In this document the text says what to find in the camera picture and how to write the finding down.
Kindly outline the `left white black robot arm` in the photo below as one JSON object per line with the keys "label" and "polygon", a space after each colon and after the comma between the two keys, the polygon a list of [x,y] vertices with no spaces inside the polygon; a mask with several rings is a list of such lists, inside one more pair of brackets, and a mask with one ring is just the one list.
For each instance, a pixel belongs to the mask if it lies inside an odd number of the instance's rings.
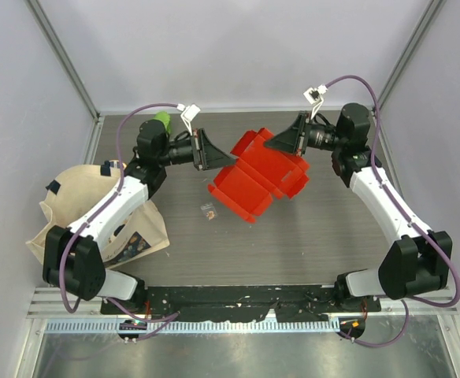
{"label": "left white black robot arm", "polygon": [[144,308],[146,296],[139,279],[104,265],[101,253],[110,236],[158,191],[166,167],[190,163],[206,171],[236,162],[211,143],[204,129],[184,131],[172,139],[166,125],[159,119],[142,123],[134,156],[114,187],[80,219],[49,229],[44,247],[45,282],[85,301],[118,299],[119,306],[130,314]]}

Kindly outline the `red paper box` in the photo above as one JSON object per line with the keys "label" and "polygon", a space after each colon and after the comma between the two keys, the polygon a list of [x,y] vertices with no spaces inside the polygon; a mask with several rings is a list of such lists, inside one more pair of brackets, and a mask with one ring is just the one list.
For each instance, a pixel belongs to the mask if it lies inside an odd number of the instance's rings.
{"label": "red paper box", "polygon": [[267,128],[247,131],[231,151],[236,163],[208,185],[213,197],[251,224],[275,198],[295,197],[310,180],[310,165],[303,158],[265,147],[272,137]]}

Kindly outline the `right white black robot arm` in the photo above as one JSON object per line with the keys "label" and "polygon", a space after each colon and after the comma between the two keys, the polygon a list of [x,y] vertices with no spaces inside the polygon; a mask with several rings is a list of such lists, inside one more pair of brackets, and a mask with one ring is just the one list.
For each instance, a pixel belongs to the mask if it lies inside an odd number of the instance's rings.
{"label": "right white black robot arm", "polygon": [[380,225],[389,250],[380,266],[340,274],[333,299],[338,308],[353,310],[362,297],[413,298],[447,286],[452,240],[421,221],[399,196],[385,169],[368,146],[370,113],[348,103],[336,124],[317,122],[301,112],[283,132],[267,139],[265,147],[301,157],[307,148],[331,152],[332,168],[357,195]]}

